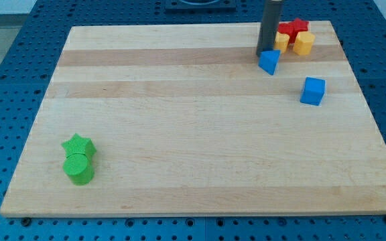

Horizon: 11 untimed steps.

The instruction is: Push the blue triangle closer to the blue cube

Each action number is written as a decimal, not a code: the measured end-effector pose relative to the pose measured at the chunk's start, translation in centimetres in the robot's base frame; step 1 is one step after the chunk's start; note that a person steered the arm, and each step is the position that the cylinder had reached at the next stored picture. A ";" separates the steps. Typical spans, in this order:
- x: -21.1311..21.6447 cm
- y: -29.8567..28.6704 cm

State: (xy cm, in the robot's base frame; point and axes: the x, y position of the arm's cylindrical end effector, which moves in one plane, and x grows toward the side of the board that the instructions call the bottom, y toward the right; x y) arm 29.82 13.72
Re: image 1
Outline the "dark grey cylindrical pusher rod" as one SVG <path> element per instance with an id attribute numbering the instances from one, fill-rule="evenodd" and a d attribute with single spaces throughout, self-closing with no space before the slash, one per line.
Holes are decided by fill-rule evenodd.
<path id="1" fill-rule="evenodd" d="M 263 16 L 259 28 L 256 55 L 261 56 L 264 51 L 274 48 L 276 32 L 283 7 L 283 0 L 265 0 Z"/>

